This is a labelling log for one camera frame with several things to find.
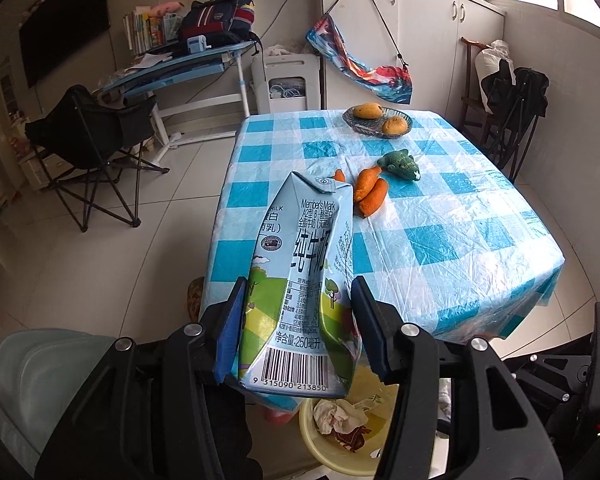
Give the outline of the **orange peel piece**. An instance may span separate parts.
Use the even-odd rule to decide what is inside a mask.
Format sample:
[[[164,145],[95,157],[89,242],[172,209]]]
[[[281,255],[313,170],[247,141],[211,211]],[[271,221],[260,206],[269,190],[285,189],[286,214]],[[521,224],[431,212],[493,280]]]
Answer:
[[[344,182],[346,180],[346,177],[344,176],[344,173],[340,169],[337,169],[334,174],[334,179],[339,182]]]
[[[370,192],[358,203],[358,211],[364,218],[370,217],[381,207],[388,194],[389,185],[379,178]]]
[[[364,200],[364,198],[370,194],[370,192],[372,192],[380,173],[381,168],[378,166],[373,166],[372,168],[362,170],[358,174],[353,192],[353,200],[355,203],[359,203],[361,200]]]

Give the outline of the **white plastic stool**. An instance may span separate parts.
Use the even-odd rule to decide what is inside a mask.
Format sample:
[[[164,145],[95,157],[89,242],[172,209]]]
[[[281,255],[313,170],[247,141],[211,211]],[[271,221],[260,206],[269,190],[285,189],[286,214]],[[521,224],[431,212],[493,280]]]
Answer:
[[[259,114],[321,108],[320,60],[313,54],[257,54],[251,64]]]

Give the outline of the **dark wooden chair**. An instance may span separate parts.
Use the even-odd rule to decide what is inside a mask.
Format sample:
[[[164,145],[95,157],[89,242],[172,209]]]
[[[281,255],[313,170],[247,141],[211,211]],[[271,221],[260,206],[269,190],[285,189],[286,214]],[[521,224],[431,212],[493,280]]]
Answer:
[[[466,66],[465,66],[465,89],[460,102],[460,122],[458,131],[467,136],[469,140],[478,148],[486,145],[489,139],[491,129],[496,125],[496,119],[483,106],[480,94],[475,98],[471,91],[474,85],[475,57],[474,52],[481,52],[489,46],[480,41],[470,40],[465,37],[460,38],[466,48]]]

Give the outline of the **pink plush toy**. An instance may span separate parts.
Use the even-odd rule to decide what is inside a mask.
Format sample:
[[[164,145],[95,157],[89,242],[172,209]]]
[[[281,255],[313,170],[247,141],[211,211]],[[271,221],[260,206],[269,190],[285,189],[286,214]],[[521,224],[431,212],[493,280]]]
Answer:
[[[162,18],[166,14],[178,13],[184,8],[184,4],[178,1],[160,3],[149,9],[148,15],[152,18]]]

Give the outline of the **glass fruit plate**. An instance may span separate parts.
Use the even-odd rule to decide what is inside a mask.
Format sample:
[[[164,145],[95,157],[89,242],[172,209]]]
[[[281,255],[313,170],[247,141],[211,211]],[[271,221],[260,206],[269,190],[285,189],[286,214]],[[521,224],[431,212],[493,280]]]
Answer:
[[[394,139],[399,136],[386,136],[381,131],[381,126],[384,121],[394,115],[402,116],[408,121],[408,125],[410,128],[407,133],[409,133],[414,126],[414,119],[411,116],[408,116],[406,113],[402,112],[402,110],[396,110],[395,108],[384,108],[384,114],[382,114],[381,118],[376,120],[363,120],[355,118],[352,114],[353,107],[348,108],[342,113],[342,119],[344,122],[355,132],[365,134],[366,136],[376,136],[376,138],[381,139]]]

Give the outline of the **blue white study desk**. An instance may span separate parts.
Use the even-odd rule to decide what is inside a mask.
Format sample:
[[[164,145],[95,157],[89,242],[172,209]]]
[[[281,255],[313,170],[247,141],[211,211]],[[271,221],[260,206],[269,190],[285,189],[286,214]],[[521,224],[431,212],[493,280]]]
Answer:
[[[132,70],[131,73],[105,84],[99,89],[99,92],[106,94],[117,91],[123,99],[132,99],[136,96],[153,96],[157,91],[178,84],[188,84],[194,80],[215,75],[222,76],[232,66],[236,67],[237,92],[220,94],[201,100],[190,98],[186,103],[172,107],[162,107],[159,103],[154,105],[151,110],[151,118],[156,128],[155,138],[159,149],[152,161],[158,164],[168,151],[181,146],[197,144],[207,140],[234,138],[235,131],[228,130],[219,132],[214,136],[195,136],[194,138],[184,139],[180,132],[169,134],[164,121],[194,110],[205,110],[206,108],[233,103],[242,104],[242,114],[245,118],[249,118],[250,108],[242,56],[257,46],[256,40],[250,40],[240,44],[231,44],[226,47],[184,55],[180,58],[172,58],[170,61],[162,61],[151,67]]]

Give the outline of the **green plush toy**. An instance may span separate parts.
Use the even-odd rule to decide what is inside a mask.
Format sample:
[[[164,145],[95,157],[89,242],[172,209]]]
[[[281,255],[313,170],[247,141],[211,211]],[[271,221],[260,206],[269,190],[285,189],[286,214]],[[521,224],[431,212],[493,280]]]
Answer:
[[[405,181],[420,180],[419,166],[407,148],[382,155],[377,159],[377,165]]]

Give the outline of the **yellow mango left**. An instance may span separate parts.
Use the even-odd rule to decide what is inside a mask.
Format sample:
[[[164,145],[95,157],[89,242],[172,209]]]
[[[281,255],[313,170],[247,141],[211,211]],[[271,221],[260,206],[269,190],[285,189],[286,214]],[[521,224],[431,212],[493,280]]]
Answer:
[[[358,119],[376,120],[384,114],[384,109],[378,103],[368,102],[353,107],[352,114]]]

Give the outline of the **blue checkered plastic tablecloth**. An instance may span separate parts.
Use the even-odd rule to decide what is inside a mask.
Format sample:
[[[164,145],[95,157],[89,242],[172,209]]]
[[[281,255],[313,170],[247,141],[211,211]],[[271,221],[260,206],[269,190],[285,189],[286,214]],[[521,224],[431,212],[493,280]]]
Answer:
[[[404,136],[353,131],[341,110],[254,115],[236,136],[212,231],[204,305],[260,263],[260,225],[288,174],[348,181],[404,150],[416,181],[388,176],[377,212],[352,223],[352,270],[373,296],[432,336],[504,338],[550,300],[564,256],[504,174],[436,113],[413,110]]]

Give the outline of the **crumpled white paper tissue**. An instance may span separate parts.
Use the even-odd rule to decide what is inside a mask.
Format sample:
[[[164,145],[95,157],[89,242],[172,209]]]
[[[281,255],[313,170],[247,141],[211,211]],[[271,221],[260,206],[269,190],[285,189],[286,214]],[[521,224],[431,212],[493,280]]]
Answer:
[[[363,410],[344,399],[319,400],[313,408],[313,420],[320,434],[328,436],[332,432],[350,434],[365,426],[368,417]]]

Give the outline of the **colourful hanging tote bag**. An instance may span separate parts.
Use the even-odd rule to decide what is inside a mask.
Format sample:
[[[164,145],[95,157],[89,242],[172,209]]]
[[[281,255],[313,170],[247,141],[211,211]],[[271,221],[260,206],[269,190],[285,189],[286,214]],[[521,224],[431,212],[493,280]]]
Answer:
[[[329,13],[324,14],[306,33],[309,45],[343,76],[373,93],[384,101],[410,104],[413,81],[402,55],[396,55],[400,65],[370,67],[349,53],[343,36]]]

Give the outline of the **light blue milk carton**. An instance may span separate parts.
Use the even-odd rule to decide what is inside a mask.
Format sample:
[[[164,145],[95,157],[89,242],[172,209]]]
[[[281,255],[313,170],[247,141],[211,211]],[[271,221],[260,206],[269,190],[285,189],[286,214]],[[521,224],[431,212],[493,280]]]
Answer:
[[[353,188],[293,172],[251,259],[237,377],[279,396],[347,395],[362,351],[350,306]]]

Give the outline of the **row of books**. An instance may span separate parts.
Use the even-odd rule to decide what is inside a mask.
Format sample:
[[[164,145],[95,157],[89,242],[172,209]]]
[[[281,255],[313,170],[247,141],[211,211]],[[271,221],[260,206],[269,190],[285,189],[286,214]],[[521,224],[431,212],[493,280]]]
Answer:
[[[163,12],[158,15],[148,6],[137,6],[122,18],[123,29],[129,50],[134,56],[174,44],[182,16],[178,12]]]

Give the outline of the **black wall television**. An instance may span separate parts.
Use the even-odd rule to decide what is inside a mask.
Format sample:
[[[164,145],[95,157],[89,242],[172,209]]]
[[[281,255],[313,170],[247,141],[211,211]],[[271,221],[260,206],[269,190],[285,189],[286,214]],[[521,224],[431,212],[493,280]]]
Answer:
[[[29,88],[110,29],[107,0],[45,0],[19,29]]]

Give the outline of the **blue pencil sharpener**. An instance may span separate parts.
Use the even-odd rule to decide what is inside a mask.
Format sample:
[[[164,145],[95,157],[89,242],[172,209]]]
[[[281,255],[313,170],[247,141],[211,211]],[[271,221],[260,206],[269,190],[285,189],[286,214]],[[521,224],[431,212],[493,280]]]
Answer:
[[[189,54],[206,52],[211,48],[204,35],[191,36],[186,39],[186,48]]]

